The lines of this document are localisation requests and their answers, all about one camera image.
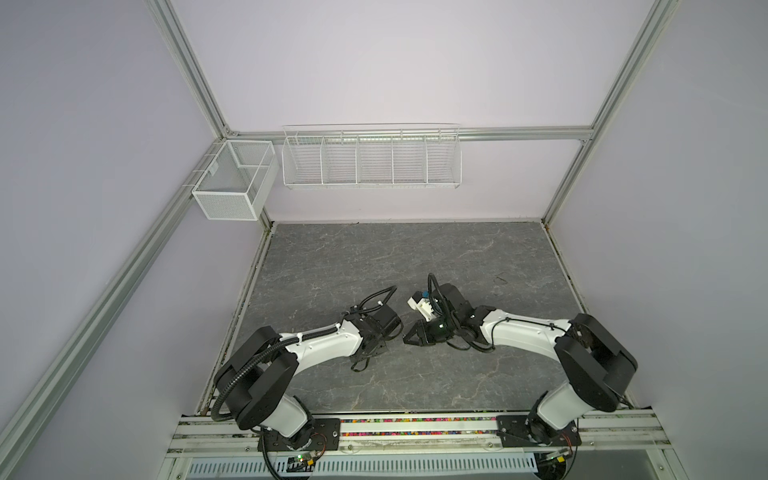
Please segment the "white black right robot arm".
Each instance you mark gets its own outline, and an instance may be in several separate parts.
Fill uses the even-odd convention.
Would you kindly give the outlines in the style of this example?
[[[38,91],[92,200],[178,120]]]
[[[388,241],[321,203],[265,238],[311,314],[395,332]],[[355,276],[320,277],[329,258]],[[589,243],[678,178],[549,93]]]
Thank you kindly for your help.
[[[589,314],[556,320],[474,307],[456,286],[440,284],[433,274],[427,277],[426,289],[415,292],[408,305],[421,319],[404,335],[407,345],[451,345],[459,339],[461,351],[491,353],[510,347],[559,362],[565,382],[543,393],[505,433],[524,445],[549,446],[560,439],[575,445],[568,435],[577,431],[578,418],[631,404],[626,391],[638,362]]]

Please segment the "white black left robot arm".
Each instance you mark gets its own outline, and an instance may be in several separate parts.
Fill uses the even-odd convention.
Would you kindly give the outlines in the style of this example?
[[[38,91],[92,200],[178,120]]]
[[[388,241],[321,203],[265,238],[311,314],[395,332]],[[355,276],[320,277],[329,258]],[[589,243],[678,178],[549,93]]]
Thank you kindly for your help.
[[[216,372],[211,419],[272,433],[290,449],[309,446],[322,428],[288,387],[296,375],[337,358],[349,359],[355,373],[365,371],[402,331],[389,306],[396,290],[392,285],[367,296],[325,327],[299,333],[259,328]]]

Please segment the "white mesh box basket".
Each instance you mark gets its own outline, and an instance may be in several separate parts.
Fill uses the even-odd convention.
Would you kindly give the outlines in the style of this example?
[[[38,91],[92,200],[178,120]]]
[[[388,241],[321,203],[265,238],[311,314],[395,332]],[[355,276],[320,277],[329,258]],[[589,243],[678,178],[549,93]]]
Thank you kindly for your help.
[[[278,171],[272,142],[225,140],[192,194],[208,220],[258,221]]]

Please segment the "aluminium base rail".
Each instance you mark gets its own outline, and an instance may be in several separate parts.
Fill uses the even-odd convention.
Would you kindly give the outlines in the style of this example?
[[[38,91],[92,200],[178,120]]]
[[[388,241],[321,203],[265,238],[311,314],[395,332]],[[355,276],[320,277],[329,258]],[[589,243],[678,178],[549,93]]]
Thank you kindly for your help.
[[[525,416],[512,412],[421,414],[330,414],[315,416],[319,434],[312,450],[340,454],[417,454],[550,451],[570,446],[563,437],[578,436],[579,452],[589,450],[670,449],[672,443],[652,410],[590,412],[577,426],[557,434],[551,445],[525,444],[513,436],[500,417]],[[213,422],[209,417],[186,417],[172,436],[166,457],[235,457],[257,453],[258,432],[241,431],[234,422]]]

